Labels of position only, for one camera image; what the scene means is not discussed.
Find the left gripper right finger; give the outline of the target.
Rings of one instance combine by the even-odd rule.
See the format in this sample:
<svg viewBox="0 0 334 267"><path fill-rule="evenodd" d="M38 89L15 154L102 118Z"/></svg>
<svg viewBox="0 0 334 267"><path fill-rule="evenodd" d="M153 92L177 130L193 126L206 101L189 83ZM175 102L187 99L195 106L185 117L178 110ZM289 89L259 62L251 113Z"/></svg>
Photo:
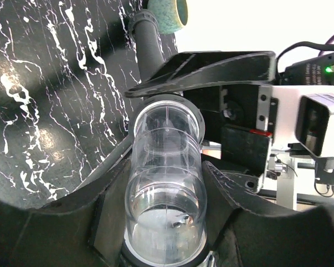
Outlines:
<svg viewBox="0 0 334 267"><path fill-rule="evenodd" d="M202 164L207 235L218 266L334 266L334 205L295 211Z"/></svg>

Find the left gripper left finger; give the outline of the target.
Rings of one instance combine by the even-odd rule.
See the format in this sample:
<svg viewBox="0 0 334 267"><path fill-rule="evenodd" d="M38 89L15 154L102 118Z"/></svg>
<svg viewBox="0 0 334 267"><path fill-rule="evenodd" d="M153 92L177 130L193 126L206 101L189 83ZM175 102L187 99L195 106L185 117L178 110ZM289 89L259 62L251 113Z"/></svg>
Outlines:
<svg viewBox="0 0 334 267"><path fill-rule="evenodd" d="M40 209L0 201L0 266L118 266L130 166Z"/></svg>

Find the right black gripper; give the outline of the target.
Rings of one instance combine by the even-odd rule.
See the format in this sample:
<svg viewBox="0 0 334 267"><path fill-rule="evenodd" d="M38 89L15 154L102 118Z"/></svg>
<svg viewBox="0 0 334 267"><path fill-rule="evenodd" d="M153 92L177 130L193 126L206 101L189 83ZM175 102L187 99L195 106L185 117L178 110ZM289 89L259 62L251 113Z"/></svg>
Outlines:
<svg viewBox="0 0 334 267"><path fill-rule="evenodd" d="M222 171L242 173L242 186L258 193L267 174L278 100L272 51L182 52L170 57L146 81L125 92L127 98L184 91L200 109L205 141L221 145Z"/></svg>

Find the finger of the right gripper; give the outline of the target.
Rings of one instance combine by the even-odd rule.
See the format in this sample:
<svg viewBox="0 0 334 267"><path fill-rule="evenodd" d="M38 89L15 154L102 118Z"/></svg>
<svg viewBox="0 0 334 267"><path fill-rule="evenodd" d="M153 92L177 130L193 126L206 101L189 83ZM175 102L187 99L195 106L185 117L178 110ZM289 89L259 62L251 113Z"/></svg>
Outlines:
<svg viewBox="0 0 334 267"><path fill-rule="evenodd" d="M99 166L94 169L89 176L76 187L73 192L79 190L80 188L92 183L93 181L99 179L103 174L107 173L113 167L115 167L131 150L132 140L130 136L126 136L105 158Z"/></svg>

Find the clear plastic canister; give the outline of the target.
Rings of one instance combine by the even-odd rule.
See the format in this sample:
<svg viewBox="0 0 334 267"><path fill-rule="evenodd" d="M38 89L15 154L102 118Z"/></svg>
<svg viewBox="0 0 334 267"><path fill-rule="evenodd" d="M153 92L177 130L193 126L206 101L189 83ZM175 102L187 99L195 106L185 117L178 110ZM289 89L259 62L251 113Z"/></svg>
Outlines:
<svg viewBox="0 0 334 267"><path fill-rule="evenodd" d="M139 265L188 265L205 247L203 126L198 109L172 95L146 100L134 119L124 238Z"/></svg>

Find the teal ceramic cup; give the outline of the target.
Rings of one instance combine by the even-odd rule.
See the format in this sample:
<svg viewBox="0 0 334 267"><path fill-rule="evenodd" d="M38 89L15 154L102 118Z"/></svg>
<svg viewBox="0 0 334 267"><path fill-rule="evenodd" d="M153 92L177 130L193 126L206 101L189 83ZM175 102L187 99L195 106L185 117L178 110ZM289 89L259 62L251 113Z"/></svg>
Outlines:
<svg viewBox="0 0 334 267"><path fill-rule="evenodd" d="M173 34L188 23L186 0L149 0L148 10L154 14L161 34Z"/></svg>

